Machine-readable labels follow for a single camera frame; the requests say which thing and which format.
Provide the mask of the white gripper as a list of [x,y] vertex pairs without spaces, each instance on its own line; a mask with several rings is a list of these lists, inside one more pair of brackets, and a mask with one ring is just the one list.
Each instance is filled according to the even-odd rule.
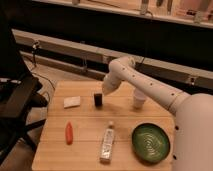
[[102,92],[104,95],[108,95],[114,92],[119,87],[119,78],[112,75],[107,74],[103,79],[102,84]]

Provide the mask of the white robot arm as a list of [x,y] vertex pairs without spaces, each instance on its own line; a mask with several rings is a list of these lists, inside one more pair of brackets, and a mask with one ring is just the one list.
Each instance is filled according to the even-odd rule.
[[133,57],[109,63],[102,91],[108,95],[127,81],[175,117],[172,171],[213,171],[213,95],[188,94],[135,70]]

